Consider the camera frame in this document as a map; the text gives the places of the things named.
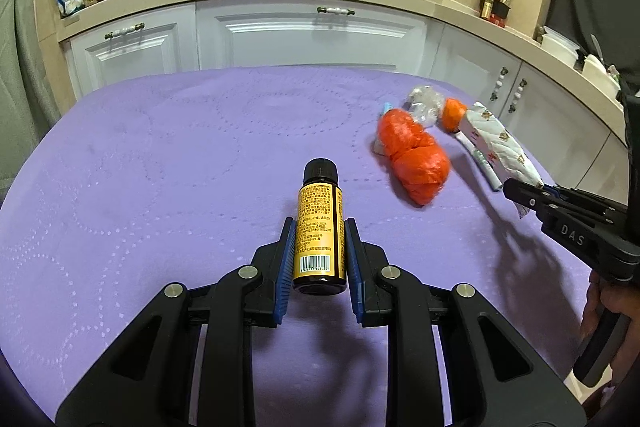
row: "purple tablecloth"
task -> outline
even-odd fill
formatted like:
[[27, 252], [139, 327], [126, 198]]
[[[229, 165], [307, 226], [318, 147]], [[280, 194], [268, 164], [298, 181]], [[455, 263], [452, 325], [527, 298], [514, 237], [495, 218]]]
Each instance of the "purple tablecloth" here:
[[[588, 268], [544, 237], [535, 216], [519, 220], [441, 131], [431, 130], [452, 171], [424, 208], [370, 151], [382, 103], [401, 103], [421, 82], [231, 69], [140, 78], [82, 99], [0, 210], [0, 348], [31, 396], [53, 417], [164, 284], [216, 282], [274, 241], [317, 156], [336, 163], [345, 217], [364, 241], [424, 283], [473, 284], [565, 375]], [[360, 328], [348, 292], [293, 293], [282, 326], [254, 339], [259, 426], [384, 425], [386, 330]]]

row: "green curtain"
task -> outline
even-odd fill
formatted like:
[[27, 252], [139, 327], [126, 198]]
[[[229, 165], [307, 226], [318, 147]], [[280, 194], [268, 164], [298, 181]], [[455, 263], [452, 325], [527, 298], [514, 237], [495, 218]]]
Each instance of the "green curtain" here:
[[59, 119], [33, 0], [0, 0], [0, 205], [22, 164]]

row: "black bottle cap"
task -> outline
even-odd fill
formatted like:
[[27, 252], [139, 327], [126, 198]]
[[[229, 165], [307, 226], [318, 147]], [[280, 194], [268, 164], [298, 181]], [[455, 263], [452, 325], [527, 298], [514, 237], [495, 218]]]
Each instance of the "black bottle cap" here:
[[305, 167], [305, 181], [308, 183], [317, 178], [325, 178], [338, 184], [338, 169], [331, 160], [326, 158], [316, 158], [311, 160]]

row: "triangular cutout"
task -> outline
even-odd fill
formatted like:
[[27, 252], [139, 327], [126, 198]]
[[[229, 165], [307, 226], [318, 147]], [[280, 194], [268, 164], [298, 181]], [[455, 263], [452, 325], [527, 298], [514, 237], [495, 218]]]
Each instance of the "triangular cutout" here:
[[481, 315], [481, 317], [478, 317], [478, 324], [486, 347], [489, 350], [495, 378], [498, 381], [513, 380], [532, 371], [532, 365], [529, 360], [522, 356], [489, 317]]
[[140, 333], [116, 357], [111, 370], [117, 375], [131, 380], [143, 380], [161, 323], [162, 317], [159, 315], [151, 318], [140, 330]]

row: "white cabinet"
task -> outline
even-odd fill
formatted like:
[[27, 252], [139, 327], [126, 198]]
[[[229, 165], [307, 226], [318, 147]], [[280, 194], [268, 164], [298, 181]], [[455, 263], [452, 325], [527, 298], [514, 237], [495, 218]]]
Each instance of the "white cabinet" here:
[[459, 87], [500, 114], [520, 69], [520, 61], [465, 31], [446, 26], [430, 78]]
[[589, 109], [528, 64], [520, 68], [499, 120], [563, 187], [581, 181], [610, 133]]
[[628, 150], [611, 133], [578, 188], [626, 204], [629, 195]]
[[76, 98], [128, 78], [198, 69], [195, 4], [144, 12], [70, 41]]
[[313, 65], [428, 76], [444, 27], [340, 0], [209, 0], [196, 15], [203, 70]]

